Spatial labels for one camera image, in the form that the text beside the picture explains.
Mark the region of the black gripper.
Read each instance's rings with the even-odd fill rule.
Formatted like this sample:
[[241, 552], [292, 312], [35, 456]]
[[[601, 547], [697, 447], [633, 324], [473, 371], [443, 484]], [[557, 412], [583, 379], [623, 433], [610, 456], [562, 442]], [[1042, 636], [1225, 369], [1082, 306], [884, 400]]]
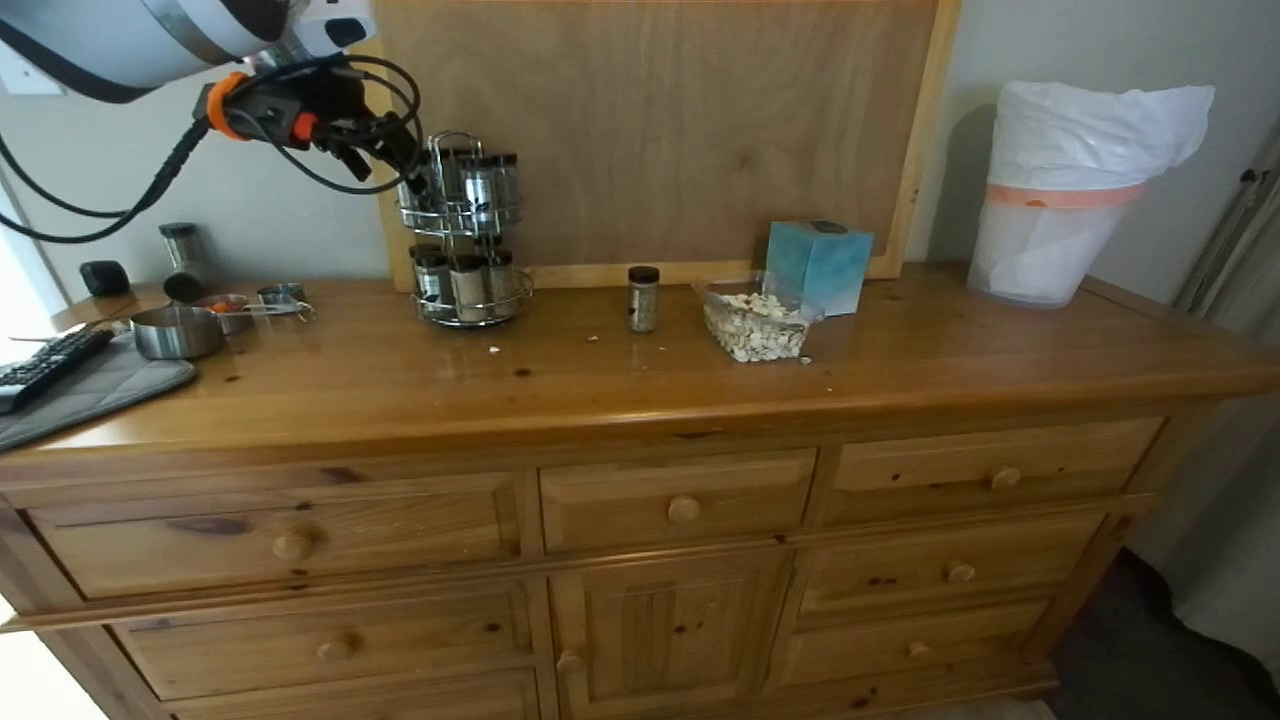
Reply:
[[282, 157], [319, 148], [358, 181], [423, 185], [421, 85], [391, 62], [295, 62], [253, 81], [253, 135]]

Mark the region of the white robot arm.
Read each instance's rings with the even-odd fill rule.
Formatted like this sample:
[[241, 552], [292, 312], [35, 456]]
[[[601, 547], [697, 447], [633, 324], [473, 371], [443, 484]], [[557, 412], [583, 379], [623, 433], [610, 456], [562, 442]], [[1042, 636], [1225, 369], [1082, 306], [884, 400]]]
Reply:
[[415, 185], [415, 97], [405, 114], [363, 101], [374, 35], [374, 0], [0, 0], [0, 45], [81, 97], [133, 103], [219, 70], [196, 101], [205, 128], [332, 151], [358, 181], [379, 162]]

